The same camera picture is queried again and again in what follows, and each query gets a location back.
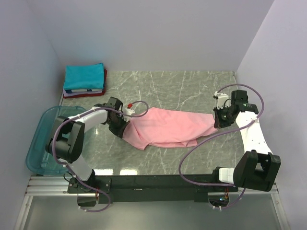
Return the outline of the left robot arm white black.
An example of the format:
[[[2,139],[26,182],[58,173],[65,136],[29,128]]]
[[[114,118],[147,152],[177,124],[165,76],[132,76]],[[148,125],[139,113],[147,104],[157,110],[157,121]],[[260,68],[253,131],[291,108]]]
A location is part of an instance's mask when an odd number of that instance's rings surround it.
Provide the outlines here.
[[[115,136],[122,138],[128,121],[123,115],[123,102],[110,97],[107,103],[96,104],[92,109],[72,117],[56,118],[46,151],[56,156],[78,177],[79,187],[86,193],[95,189],[95,172],[82,156],[85,133],[98,124],[108,125]]]

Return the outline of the pink t shirt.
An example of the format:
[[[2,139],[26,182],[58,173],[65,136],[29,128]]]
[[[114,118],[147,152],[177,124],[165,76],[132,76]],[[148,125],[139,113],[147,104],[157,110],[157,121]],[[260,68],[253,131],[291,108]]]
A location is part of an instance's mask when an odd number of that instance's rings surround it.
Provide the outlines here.
[[[212,114],[150,108],[146,115],[131,118],[122,139],[137,149],[148,145],[160,148],[186,148],[197,139],[214,134]]]

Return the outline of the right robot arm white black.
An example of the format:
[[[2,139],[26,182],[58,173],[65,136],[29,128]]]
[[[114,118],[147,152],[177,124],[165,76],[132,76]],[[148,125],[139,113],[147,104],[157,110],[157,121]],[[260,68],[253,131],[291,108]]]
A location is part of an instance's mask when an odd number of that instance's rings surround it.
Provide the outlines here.
[[[273,187],[281,159],[273,155],[262,133],[259,111],[248,102],[247,91],[235,90],[228,96],[215,92],[217,106],[214,127],[217,129],[237,124],[244,146],[244,155],[235,168],[219,168],[218,175],[211,178],[211,187],[222,191],[227,184],[236,187],[268,192]]]

